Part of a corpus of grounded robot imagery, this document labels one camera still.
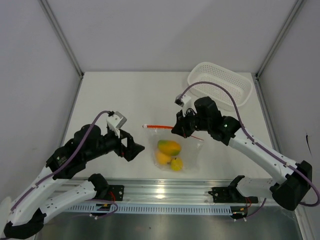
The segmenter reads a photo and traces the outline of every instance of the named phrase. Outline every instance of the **red wire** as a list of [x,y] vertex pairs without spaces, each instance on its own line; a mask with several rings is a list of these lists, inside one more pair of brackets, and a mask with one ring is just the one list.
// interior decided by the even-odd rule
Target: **red wire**
[[[143,128],[147,128],[147,129],[173,129],[173,126],[162,126],[162,125],[143,125]],[[198,139],[201,141],[204,141],[203,139],[196,137],[196,136],[191,136],[194,139]]]
[[112,199],[115,202],[116,201],[116,197],[115,197],[114,193],[112,191],[110,191],[109,194],[112,196]]
[[248,209],[248,208],[250,208],[250,207],[251,207],[252,202],[251,202],[251,200],[250,200],[250,197],[246,197],[246,198],[245,198],[245,202],[247,202],[247,200],[248,200],[248,201],[249,201],[249,203],[250,203],[250,205],[249,205],[249,206],[247,206],[247,209]]

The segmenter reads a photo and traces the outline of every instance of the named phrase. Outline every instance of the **mango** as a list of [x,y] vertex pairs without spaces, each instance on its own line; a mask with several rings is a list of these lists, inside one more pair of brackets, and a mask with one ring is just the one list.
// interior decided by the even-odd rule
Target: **mango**
[[173,171],[180,171],[184,167],[184,163],[180,157],[176,157],[171,160],[170,166]]
[[158,149],[169,156],[177,156],[181,151],[181,146],[179,143],[170,140],[159,140]]
[[156,161],[158,162],[158,164],[161,164],[161,165],[166,165],[166,164],[170,163],[170,161],[171,161],[171,156],[166,155],[166,154],[162,153],[161,151],[155,152],[155,158],[156,158]]

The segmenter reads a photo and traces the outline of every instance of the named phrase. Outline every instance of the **white basket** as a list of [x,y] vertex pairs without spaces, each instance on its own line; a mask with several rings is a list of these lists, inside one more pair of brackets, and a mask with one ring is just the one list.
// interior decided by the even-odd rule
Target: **white basket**
[[[189,85],[201,81],[220,85],[231,94],[238,108],[246,104],[253,90],[253,84],[249,79],[211,62],[199,63],[190,72],[187,81]],[[229,96],[216,86],[199,84],[192,87],[190,91],[198,97],[209,96],[222,109],[235,110]]]

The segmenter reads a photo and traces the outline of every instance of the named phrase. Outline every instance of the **black mount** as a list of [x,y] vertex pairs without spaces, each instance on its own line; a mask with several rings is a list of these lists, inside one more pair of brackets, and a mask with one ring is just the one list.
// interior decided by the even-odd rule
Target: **black mount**
[[194,131],[207,131],[210,136],[225,145],[235,137],[241,127],[238,120],[231,116],[222,116],[218,107],[210,97],[202,97],[194,102],[196,113],[190,109],[186,116],[182,110],[176,114],[176,124],[171,132],[184,138],[190,137]]
[[248,216],[248,208],[244,208],[243,206],[230,206],[232,215],[230,216],[232,219],[243,219]]
[[[296,163],[297,170],[312,181],[312,166],[306,162]],[[286,176],[287,180],[270,187],[273,199],[283,208],[294,211],[311,186],[296,172]]]
[[[99,198],[99,199],[113,201],[112,195],[114,195],[115,200],[117,202],[121,202],[124,199],[124,194],[125,194],[125,186],[123,186],[123,185],[110,185],[108,193],[103,198]],[[101,213],[92,213],[92,215],[93,216],[102,216],[102,215],[106,214],[107,211],[110,210],[111,204],[97,203],[96,206],[100,207],[98,209],[98,211],[101,211]]]
[[100,173],[92,174],[88,181],[94,185],[94,190],[96,191],[94,199],[112,201],[114,196],[117,202],[123,200],[125,186],[109,185]]
[[[212,188],[212,191],[209,191],[213,197],[214,203],[226,203],[226,204],[245,204],[247,202],[246,198],[240,194],[237,190],[237,185],[241,179],[245,176],[237,176],[229,186],[215,186]],[[258,203],[258,198],[256,196],[249,196],[248,197],[253,204]]]
[[[46,167],[49,167],[52,172],[61,167],[74,153],[89,127],[89,124],[83,126],[81,130],[74,134],[72,139],[58,148],[46,161]],[[126,146],[122,144],[123,139],[126,139]],[[61,172],[53,176],[53,179],[71,179],[76,173],[86,168],[88,161],[112,151],[130,162],[144,149],[145,147],[135,143],[134,138],[126,131],[120,129],[119,138],[115,132],[107,128],[107,134],[103,136],[101,135],[101,129],[94,125],[80,151]]]
[[35,211],[31,220],[22,225],[13,226],[13,223],[8,222],[3,230],[6,238],[9,239],[27,239],[40,232],[44,227],[44,219],[47,215],[43,214],[40,208]]

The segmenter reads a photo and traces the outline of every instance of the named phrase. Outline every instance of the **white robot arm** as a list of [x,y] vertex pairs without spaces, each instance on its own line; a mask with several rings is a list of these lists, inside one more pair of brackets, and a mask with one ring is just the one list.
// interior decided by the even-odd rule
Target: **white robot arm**
[[[237,176],[224,190],[227,196],[225,201],[221,201],[220,197],[220,203],[239,203],[244,197],[255,196],[273,198],[283,208],[293,211],[311,187],[316,190],[312,184],[312,166],[308,162],[297,163],[269,148],[248,132],[241,121],[222,116],[210,97],[202,97],[194,102],[196,112],[190,108],[190,101],[191,98],[184,93],[176,98],[175,102],[182,110],[176,114],[176,124],[171,130],[173,134],[187,138],[194,131],[206,131],[213,139],[248,156],[272,177],[251,179]],[[217,191],[218,187],[213,187],[209,192],[213,200],[218,196]]]
[[[95,125],[98,118],[108,113],[107,134]],[[128,162],[144,146],[121,129],[127,119],[119,112],[103,111],[91,125],[85,125],[64,146],[58,148],[46,161],[46,166],[32,184],[12,202],[2,239],[27,239],[39,232],[45,223],[65,209],[90,199],[107,200],[109,185],[101,174],[93,174],[81,185],[53,198],[52,193],[86,168],[86,163],[115,152]]]

